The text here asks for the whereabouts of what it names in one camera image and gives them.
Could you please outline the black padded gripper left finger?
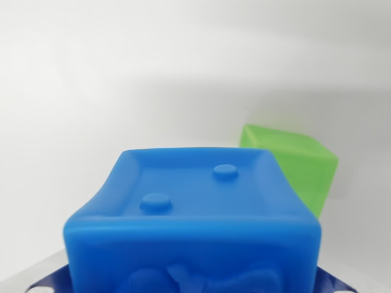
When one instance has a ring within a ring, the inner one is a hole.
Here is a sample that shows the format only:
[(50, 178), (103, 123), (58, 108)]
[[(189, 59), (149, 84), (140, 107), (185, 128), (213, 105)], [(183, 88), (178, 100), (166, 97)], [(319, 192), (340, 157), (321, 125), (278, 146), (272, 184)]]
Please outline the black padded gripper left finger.
[(54, 292), (71, 292), (74, 293), (70, 270), (68, 265), (57, 269), (51, 274), (43, 277), (41, 280), (30, 285), (26, 292), (31, 291), (33, 288), (48, 287), (54, 290)]

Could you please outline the black padded gripper right finger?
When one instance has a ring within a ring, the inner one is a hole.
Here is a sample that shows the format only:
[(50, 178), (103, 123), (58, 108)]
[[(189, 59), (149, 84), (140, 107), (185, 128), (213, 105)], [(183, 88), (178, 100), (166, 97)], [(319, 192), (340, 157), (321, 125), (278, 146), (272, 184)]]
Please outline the black padded gripper right finger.
[(324, 269), (317, 267), (315, 293), (335, 293), (339, 291), (357, 292), (357, 290), (350, 285), (346, 284)]

